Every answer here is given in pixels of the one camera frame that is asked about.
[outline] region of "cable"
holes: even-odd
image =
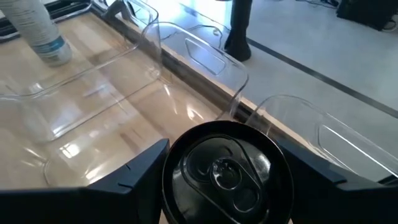
[[[218,48],[221,49],[221,45],[222,45],[221,40],[223,38],[223,33],[222,33],[222,31],[219,28],[217,28],[215,26],[211,26],[211,25],[196,25],[196,26],[193,26],[191,28],[188,28],[187,31],[193,31],[195,29],[199,29],[199,28],[202,28],[202,27],[214,28],[214,30],[216,30],[218,33],[220,33],[220,38],[219,38],[219,41],[218,41]],[[168,35],[167,37],[162,38],[161,40],[168,39],[168,38],[170,38],[170,37],[172,37],[174,35],[180,34],[180,33],[182,33],[182,32],[177,32],[176,31],[176,32]]]
[[[316,5],[316,6],[327,7],[327,8],[329,8],[329,9],[337,9],[337,7],[328,6],[328,5],[326,5],[326,4],[322,4],[322,3],[320,3],[320,2],[315,2],[315,1],[311,1],[311,0],[296,0],[296,1],[298,1],[298,2],[307,2],[307,3],[309,3],[309,4],[313,4],[313,5]]]

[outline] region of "black floor stripe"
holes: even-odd
[[[201,14],[200,12],[198,12],[198,11],[196,11],[196,10],[190,8],[190,7],[184,6],[181,3],[180,3],[180,5],[181,5],[182,9],[186,13],[190,14],[191,16],[194,16],[194,17],[203,16],[203,17],[213,21],[212,19],[206,17],[205,15]],[[357,100],[362,101],[363,103],[366,103],[367,105],[372,106],[375,109],[383,111],[386,114],[388,114],[388,115],[390,115],[390,116],[392,116],[394,118],[398,118],[398,111],[395,110],[394,108],[391,108],[390,106],[387,106],[387,105],[385,105],[383,103],[380,103],[377,100],[375,100],[373,98],[370,98],[370,97],[368,97],[368,96],[366,96],[366,95],[364,95],[364,94],[362,94],[362,93],[360,93],[360,92],[358,92],[358,91],[356,91],[356,90],[354,90],[354,89],[352,89],[352,88],[350,88],[350,87],[348,87],[346,85],[343,85],[343,84],[339,83],[338,81],[335,81],[335,80],[327,77],[326,75],[324,75],[324,74],[322,74],[320,72],[317,72],[317,71],[315,71],[315,70],[313,70],[313,69],[311,69],[311,68],[309,68],[309,67],[307,67],[307,66],[305,66],[305,65],[303,65],[301,63],[298,63],[295,60],[292,60],[291,58],[288,58],[285,55],[282,55],[282,54],[276,52],[275,50],[272,50],[272,49],[260,44],[259,42],[256,42],[255,40],[252,40],[252,39],[248,38],[248,43],[251,46],[253,46],[253,47],[255,47],[255,48],[257,48],[257,49],[259,49],[259,50],[261,50],[261,51],[263,51],[263,52],[265,52],[265,53],[267,53],[267,54],[269,54],[269,55],[271,55],[271,56],[273,56],[273,57],[275,57],[275,58],[277,58],[277,59],[279,59],[279,60],[281,60],[281,61],[283,61],[283,62],[285,62],[285,63],[287,63],[287,64],[289,64],[289,65],[291,65],[291,66],[293,66],[295,68],[297,68],[297,69],[299,69],[299,70],[301,70],[301,71],[303,71],[304,73],[306,73],[308,75],[311,75],[312,77],[317,78],[318,80],[320,80],[320,81],[322,81],[322,82],[324,82],[324,83],[326,83],[326,84],[328,84],[328,85],[330,85],[330,86],[332,86],[332,87],[334,87],[334,88],[336,88],[336,89],[338,89],[338,90],[340,90],[340,91],[342,91],[342,92],[344,92],[344,93],[356,98]]]

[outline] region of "clear plastic container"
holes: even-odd
[[[119,14],[100,18],[90,11],[59,23],[73,50],[72,61],[61,67],[46,66],[21,38],[0,44],[1,126],[33,142],[53,141],[158,79],[159,32],[139,35],[158,14],[138,0],[127,3],[150,19],[128,14],[128,22],[117,21],[122,32],[107,24]]]
[[[134,31],[133,23],[124,20],[121,15],[118,20],[129,26],[129,31]],[[169,138],[173,143],[182,133],[197,124],[215,119],[231,119],[239,103],[241,90],[248,81],[244,66],[173,24],[150,24],[142,36],[152,37],[164,30],[177,32],[179,35],[169,37],[169,45],[163,45],[166,67],[162,69],[161,78],[154,81],[150,79],[148,82],[142,73],[124,69],[125,66],[134,68],[144,64],[136,63],[146,58],[136,57],[134,49],[91,71],[90,74],[94,77],[99,76],[98,70],[103,69],[112,77],[111,80],[114,77],[118,82],[106,85],[110,94],[104,96],[115,96],[113,103],[101,104],[106,105],[106,109],[91,111],[93,116],[90,119],[49,142],[32,141],[23,135],[3,130],[5,138],[14,139],[1,146],[7,149],[9,154],[4,156],[12,159],[7,163],[10,168],[7,168],[14,172],[5,171],[9,175],[0,176],[0,183],[7,181],[3,177],[12,180],[11,184],[2,185],[0,188],[88,185],[108,175],[162,138]],[[223,68],[214,74],[212,68],[205,65],[197,67],[197,59],[179,54],[179,50],[183,52],[183,49],[175,48],[180,47],[179,45],[170,45],[173,38],[177,42],[183,38],[195,48],[199,47],[201,54],[206,54],[201,57],[218,58],[218,63],[223,64]],[[192,53],[194,50],[190,45],[182,46],[186,47],[185,52],[191,50]],[[190,87],[191,82],[197,85]],[[202,90],[207,90],[209,83],[214,86],[213,90],[222,90],[225,93],[222,100],[217,92],[209,92],[211,94],[206,96],[202,94]],[[134,88],[136,85],[140,86],[139,91]],[[74,91],[78,91],[79,88],[81,87],[77,86]],[[114,89],[118,92],[122,89],[123,93],[126,91],[131,94],[119,96]],[[73,98],[65,97],[58,103],[63,106],[69,100]],[[25,176],[25,170],[30,170],[29,177]]]
[[[314,154],[369,180],[398,177],[398,159],[306,100],[277,95],[264,100],[247,125],[278,141],[288,136]]]

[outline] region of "black tripod leg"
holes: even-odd
[[[225,50],[239,61],[250,58],[251,51],[246,41],[252,0],[234,0],[231,12],[231,32],[225,42]]]

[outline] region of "black speaker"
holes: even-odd
[[[397,8],[396,0],[342,0],[337,10],[337,17],[383,30],[397,13]]]

